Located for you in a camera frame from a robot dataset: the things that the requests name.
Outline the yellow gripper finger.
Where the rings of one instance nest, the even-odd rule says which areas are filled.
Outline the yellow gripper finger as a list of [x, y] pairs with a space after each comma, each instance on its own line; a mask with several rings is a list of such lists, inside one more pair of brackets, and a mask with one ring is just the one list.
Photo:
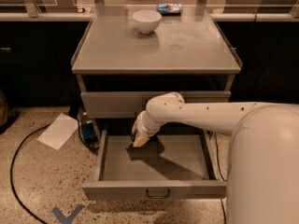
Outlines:
[[134, 122], [131, 133], [136, 133], [136, 137], [139, 136], [139, 132], [138, 132], [138, 129], [137, 129], [137, 121]]
[[140, 134], [140, 133], [136, 133], [134, 135], [134, 141], [133, 141], [133, 147], [142, 147], [144, 146], [148, 141], [150, 140], [150, 138], [146, 135]]

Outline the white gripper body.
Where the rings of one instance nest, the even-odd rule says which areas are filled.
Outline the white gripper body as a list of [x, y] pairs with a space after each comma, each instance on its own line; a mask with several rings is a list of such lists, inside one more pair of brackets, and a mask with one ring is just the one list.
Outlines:
[[152, 116], [148, 111], [142, 111], [135, 121], [135, 129], [139, 134], [151, 137], [160, 131], [163, 121]]

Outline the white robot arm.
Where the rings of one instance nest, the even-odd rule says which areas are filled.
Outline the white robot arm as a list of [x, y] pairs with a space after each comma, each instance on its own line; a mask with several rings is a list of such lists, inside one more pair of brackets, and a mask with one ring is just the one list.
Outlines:
[[186, 103], [170, 92], [151, 98], [137, 116], [134, 146], [168, 122], [230, 137], [227, 224], [299, 224], [299, 105]]

